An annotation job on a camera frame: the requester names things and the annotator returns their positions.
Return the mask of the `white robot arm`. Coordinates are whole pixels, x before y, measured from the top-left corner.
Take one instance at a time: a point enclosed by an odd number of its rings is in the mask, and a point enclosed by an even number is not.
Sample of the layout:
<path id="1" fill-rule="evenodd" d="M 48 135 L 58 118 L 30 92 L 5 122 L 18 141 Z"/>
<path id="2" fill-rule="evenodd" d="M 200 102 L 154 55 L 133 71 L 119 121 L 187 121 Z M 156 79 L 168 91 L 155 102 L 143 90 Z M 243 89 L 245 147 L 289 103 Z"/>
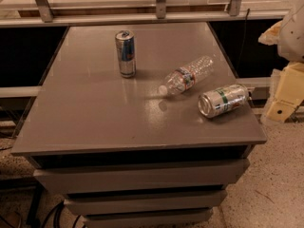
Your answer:
<path id="1" fill-rule="evenodd" d="M 284 123 L 304 101 L 304 0 L 294 3 L 284 18 L 263 32 L 258 41 L 277 45 L 280 57 L 289 61 L 279 82 L 266 118 Z"/>

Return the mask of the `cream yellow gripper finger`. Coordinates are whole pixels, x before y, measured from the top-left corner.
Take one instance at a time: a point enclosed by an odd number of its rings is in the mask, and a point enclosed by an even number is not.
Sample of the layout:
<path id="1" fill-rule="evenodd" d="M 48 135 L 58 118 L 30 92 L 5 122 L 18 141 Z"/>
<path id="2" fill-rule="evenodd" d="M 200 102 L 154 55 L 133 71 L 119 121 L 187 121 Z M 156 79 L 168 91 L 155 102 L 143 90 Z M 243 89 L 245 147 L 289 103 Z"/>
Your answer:
<path id="1" fill-rule="evenodd" d="M 274 99 L 266 113 L 272 121 L 284 123 L 304 101 L 304 64 L 290 62 L 280 72 Z"/>

